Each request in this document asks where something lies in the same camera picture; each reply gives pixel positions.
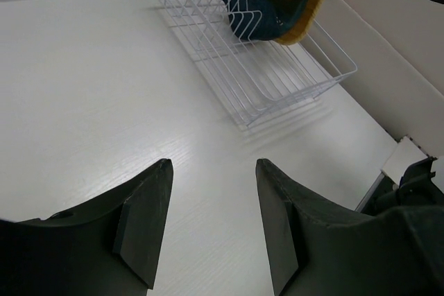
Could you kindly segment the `teal round plate white blossoms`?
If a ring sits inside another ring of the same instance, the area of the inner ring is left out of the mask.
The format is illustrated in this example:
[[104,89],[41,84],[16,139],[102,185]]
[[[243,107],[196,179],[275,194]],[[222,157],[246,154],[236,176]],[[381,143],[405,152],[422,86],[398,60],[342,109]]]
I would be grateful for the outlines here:
[[290,12],[279,8],[277,5],[271,5],[273,9],[271,40],[281,45],[292,45],[299,42],[306,35],[304,31],[300,32],[297,25],[306,11],[308,2],[309,0],[300,0]]

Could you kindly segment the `woven bamboo square plate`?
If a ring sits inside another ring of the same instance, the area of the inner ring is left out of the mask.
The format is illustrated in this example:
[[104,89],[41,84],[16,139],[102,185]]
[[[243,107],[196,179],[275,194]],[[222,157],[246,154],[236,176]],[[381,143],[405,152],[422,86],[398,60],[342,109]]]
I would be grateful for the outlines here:
[[274,39],[274,41],[286,46],[300,42],[309,32],[323,1],[324,0],[307,0],[305,9],[294,26],[284,35]]

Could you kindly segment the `dark blue leaf-shaped plate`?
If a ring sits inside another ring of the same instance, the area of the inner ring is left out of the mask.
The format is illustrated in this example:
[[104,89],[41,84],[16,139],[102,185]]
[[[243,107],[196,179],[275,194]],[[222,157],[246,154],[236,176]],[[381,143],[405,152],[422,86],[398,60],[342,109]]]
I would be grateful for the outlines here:
[[234,35],[242,41],[274,40],[280,32],[276,10],[269,0],[222,0]]

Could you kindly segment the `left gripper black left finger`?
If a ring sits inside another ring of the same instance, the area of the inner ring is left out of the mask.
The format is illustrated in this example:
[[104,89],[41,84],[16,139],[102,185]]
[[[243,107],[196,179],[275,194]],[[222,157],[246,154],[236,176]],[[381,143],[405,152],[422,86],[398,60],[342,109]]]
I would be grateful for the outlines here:
[[173,186],[161,159],[45,220],[1,221],[2,295],[145,295],[152,290]]

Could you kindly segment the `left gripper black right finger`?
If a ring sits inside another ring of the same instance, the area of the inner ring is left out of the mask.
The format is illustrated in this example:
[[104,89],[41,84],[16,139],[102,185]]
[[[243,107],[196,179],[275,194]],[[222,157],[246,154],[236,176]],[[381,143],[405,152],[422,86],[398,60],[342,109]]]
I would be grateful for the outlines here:
[[443,205],[353,211],[256,164],[275,295],[442,295]]

